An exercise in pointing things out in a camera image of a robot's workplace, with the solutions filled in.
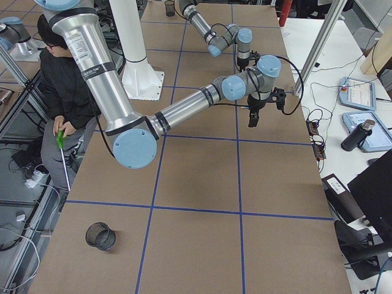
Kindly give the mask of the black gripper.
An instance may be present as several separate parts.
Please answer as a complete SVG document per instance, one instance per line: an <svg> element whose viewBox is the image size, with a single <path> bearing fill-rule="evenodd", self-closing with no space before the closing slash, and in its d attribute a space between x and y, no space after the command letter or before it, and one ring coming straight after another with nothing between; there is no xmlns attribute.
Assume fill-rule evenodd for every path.
<svg viewBox="0 0 392 294"><path fill-rule="evenodd" d="M248 127L257 127L260 119L258 111L266 104L276 104L276 108L284 111L286 93L281 88L273 88L268 92L254 92L247 97L247 104L250 109Z"/></svg>
<svg viewBox="0 0 392 294"><path fill-rule="evenodd" d="M236 64L239 68L246 68L249 65L249 61L254 60L257 62L260 59L260 54L257 51L237 52Z"/></svg>

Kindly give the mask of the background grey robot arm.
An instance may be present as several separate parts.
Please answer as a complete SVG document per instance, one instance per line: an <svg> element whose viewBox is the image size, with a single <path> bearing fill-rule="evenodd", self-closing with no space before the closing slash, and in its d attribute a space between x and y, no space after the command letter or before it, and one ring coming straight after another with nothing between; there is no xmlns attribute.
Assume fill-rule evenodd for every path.
<svg viewBox="0 0 392 294"><path fill-rule="evenodd" d="M22 56L31 55L34 51L31 40L30 33L18 17L1 19L1 46L5 50L16 47Z"/></svg>

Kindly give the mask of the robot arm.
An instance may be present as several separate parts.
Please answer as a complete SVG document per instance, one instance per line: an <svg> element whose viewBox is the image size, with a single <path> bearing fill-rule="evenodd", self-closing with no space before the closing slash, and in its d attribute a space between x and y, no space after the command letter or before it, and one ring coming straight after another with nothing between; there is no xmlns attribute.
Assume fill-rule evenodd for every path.
<svg viewBox="0 0 392 294"><path fill-rule="evenodd" d="M51 29L66 41L107 121L105 133L113 143L114 156L126 168L150 164L156 156L160 136L223 99L247 98L250 127L257 125L259 110L266 104L274 103L279 110L284 108L285 92L274 86L281 71L280 60L264 55L250 66L251 30L231 24L224 35L218 36L197 10L196 1L180 1L181 15L204 38L212 56L219 56L229 46L236 45L241 70L216 78L150 116L136 112L131 100L158 98L164 73L156 72L147 61L136 3L111 4L126 59L123 75L117 73L111 60L92 1L40 1L39 5Z"/></svg>
<svg viewBox="0 0 392 294"><path fill-rule="evenodd" d="M212 57L218 57L232 45L237 46L236 64L240 72L249 65L249 61L257 62L260 55L251 50L252 30L241 28L236 24L223 25L216 23L210 26L196 9L201 1L178 1L181 15L189 21L203 37Z"/></svg>

